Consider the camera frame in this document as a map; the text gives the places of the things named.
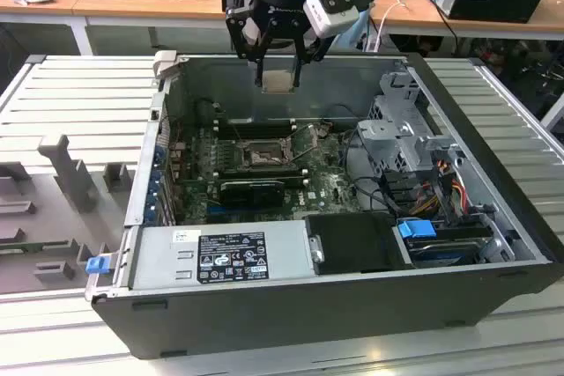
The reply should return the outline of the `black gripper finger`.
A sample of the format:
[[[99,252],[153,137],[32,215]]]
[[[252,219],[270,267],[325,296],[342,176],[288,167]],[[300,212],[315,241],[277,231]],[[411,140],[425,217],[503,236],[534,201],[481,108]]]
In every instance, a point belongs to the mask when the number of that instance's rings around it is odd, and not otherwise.
[[[329,39],[315,35],[310,24],[304,20],[292,20],[292,36],[295,55],[293,59],[293,86],[299,86],[301,70],[305,64],[320,62],[329,49]]]
[[[250,20],[258,29],[258,36],[253,44],[247,41],[243,32]],[[263,4],[250,4],[231,9],[226,13],[226,27],[236,54],[240,59],[256,64],[255,85],[263,85],[263,61],[276,29],[276,19]]]

